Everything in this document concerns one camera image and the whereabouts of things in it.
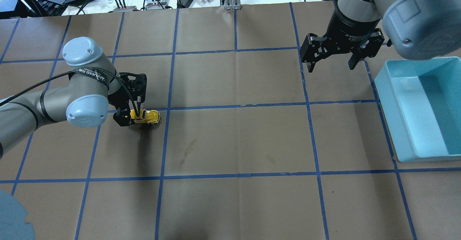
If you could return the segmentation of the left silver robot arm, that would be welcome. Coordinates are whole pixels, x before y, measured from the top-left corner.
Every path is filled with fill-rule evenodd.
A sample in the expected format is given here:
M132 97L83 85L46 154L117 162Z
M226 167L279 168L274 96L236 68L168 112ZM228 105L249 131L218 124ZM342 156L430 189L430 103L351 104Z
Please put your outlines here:
M89 37L70 40L62 50L70 71L69 84L42 91L27 88L1 100L1 155L15 147L38 128L67 121L77 127L97 127L107 119L109 106L120 126L135 124L130 104L142 115L146 98L146 74L118 72L103 49Z

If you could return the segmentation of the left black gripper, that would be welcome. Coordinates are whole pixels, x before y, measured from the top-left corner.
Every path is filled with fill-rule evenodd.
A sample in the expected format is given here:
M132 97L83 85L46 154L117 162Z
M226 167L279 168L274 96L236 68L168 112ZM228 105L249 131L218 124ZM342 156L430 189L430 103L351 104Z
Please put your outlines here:
M116 109L129 109L131 102L133 108L140 110L141 104L146 99L148 78L146 74L132 74L121 72L117 78L113 78L109 84L108 102ZM117 111L113 114L113 120L120 126L134 125L130 111Z

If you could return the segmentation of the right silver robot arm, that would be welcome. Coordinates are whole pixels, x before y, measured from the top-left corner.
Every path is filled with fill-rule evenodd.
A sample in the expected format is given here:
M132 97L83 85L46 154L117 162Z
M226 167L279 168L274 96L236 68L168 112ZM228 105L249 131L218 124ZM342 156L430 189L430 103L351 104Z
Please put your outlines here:
M301 61L312 72L331 55L351 53L353 70L373 58L385 35L397 53L412 61L426 61L460 49L461 0L323 0L334 12L326 33L306 35Z

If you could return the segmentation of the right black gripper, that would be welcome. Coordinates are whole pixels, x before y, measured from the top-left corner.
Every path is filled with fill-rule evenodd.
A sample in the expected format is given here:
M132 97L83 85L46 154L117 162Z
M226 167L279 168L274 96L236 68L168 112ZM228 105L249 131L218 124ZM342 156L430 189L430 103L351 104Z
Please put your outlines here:
M331 55L352 53L348 66L354 70L364 58L376 56L383 45L385 37L377 24L378 20L359 22L335 11L324 35L306 35L300 49L301 61L307 63L308 72L312 73L318 61Z

